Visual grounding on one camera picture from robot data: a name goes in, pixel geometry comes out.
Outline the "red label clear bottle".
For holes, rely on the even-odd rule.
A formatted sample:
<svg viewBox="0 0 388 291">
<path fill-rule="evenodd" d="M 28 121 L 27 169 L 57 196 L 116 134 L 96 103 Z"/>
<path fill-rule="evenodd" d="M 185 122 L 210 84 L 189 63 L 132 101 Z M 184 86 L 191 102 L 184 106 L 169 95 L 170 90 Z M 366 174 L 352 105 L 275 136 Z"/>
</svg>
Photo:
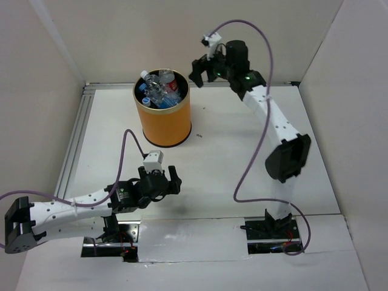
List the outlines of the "red label clear bottle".
<svg viewBox="0 0 388 291">
<path fill-rule="evenodd" d="M 166 91 L 172 94 L 175 99 L 181 99 L 179 86 L 174 71 L 171 69 L 160 69 L 158 76 L 161 83 L 164 84 Z"/>
</svg>

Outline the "blue label clear bottle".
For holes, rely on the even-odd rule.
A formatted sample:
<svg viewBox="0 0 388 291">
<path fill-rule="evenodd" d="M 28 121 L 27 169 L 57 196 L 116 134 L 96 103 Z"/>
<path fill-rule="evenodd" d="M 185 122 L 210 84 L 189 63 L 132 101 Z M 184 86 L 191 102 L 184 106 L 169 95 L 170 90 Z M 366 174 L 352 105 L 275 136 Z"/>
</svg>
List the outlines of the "blue label clear bottle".
<svg viewBox="0 0 388 291">
<path fill-rule="evenodd" d="M 153 109 L 169 109 L 179 104 L 180 97 L 166 89 L 149 88 L 146 83 L 139 86 L 139 90 L 144 94 L 141 100 L 143 106 Z"/>
</svg>

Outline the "clear bottle white cap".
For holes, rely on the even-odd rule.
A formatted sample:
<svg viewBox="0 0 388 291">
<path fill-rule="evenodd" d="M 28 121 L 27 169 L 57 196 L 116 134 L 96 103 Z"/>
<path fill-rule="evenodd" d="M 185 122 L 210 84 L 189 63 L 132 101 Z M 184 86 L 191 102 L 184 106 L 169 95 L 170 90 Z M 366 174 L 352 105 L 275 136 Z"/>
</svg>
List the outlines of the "clear bottle white cap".
<svg viewBox="0 0 388 291">
<path fill-rule="evenodd" d="M 143 70 L 140 73 L 140 76 L 146 85 L 144 94 L 150 98 L 157 108 L 167 109 L 172 106 L 169 101 L 168 93 L 157 75 L 150 74 L 148 71 Z"/>
</svg>

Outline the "clear bottle blue round sticker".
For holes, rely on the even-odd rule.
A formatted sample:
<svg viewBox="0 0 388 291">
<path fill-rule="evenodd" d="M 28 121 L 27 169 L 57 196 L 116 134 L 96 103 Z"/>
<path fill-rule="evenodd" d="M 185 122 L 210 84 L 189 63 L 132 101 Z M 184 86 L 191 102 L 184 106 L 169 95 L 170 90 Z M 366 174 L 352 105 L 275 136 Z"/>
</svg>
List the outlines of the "clear bottle blue round sticker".
<svg viewBox="0 0 388 291">
<path fill-rule="evenodd" d="M 150 107 L 151 106 L 151 100 L 148 97 L 145 97 L 142 99 L 142 105 L 145 107 Z"/>
</svg>

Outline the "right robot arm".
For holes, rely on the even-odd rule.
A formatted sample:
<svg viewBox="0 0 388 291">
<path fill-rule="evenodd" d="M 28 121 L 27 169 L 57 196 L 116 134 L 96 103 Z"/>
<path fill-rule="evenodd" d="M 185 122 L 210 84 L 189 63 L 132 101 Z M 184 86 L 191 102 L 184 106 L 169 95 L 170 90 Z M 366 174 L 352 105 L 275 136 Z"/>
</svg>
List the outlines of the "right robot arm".
<svg viewBox="0 0 388 291">
<path fill-rule="evenodd" d="M 297 177 L 306 164 L 311 138 L 307 134 L 300 134 L 291 125 L 268 92 L 269 83 L 259 72 L 250 68 L 246 43 L 233 40 L 223 44 L 209 36 L 201 42 L 208 52 L 192 62 L 190 80 L 201 88 L 204 85 L 202 73 L 207 74 L 209 82 L 225 79 L 240 100 L 264 121 L 263 133 L 256 148 L 260 149 L 266 138 L 273 146 L 264 162 L 268 175 L 277 185 Z"/>
</svg>

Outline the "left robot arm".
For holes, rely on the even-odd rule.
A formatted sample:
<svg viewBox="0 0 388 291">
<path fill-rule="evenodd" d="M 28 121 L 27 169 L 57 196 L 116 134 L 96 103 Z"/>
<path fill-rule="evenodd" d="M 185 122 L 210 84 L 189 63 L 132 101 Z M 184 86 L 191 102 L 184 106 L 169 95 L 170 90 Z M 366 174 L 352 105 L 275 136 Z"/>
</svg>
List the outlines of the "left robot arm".
<svg viewBox="0 0 388 291">
<path fill-rule="evenodd" d="M 26 252 L 50 240 L 80 236 L 114 241 L 120 232 L 118 214 L 144 209 L 181 190 L 175 166 L 169 166 L 169 177 L 159 170 L 147 173 L 144 167 L 138 172 L 139 178 L 120 181 L 116 187 L 109 185 L 71 201 L 17 198 L 4 216 L 5 252 Z"/>
</svg>

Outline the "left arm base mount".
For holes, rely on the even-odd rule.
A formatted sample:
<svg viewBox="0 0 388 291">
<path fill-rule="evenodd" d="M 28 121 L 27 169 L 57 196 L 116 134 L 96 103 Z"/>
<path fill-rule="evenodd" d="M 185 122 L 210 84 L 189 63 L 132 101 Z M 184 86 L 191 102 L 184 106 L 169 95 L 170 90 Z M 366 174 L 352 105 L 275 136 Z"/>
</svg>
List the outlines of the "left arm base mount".
<svg viewBox="0 0 388 291">
<path fill-rule="evenodd" d="M 139 221 L 119 221 L 119 232 L 111 238 L 84 238 L 81 258 L 121 258 L 126 263 L 137 263 Z"/>
</svg>

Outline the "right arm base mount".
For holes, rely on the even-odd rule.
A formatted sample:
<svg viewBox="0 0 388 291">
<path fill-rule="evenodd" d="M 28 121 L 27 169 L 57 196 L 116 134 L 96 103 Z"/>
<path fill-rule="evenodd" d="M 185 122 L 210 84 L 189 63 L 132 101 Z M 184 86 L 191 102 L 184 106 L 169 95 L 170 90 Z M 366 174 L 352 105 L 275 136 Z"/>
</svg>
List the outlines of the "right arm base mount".
<svg viewBox="0 0 388 291">
<path fill-rule="evenodd" d="M 265 228 L 263 218 L 245 220 L 240 229 L 246 233 L 247 249 L 250 255 L 283 253 L 283 249 L 290 254 L 300 252 L 303 248 L 295 219 L 292 219 L 287 226 L 272 233 Z"/>
</svg>

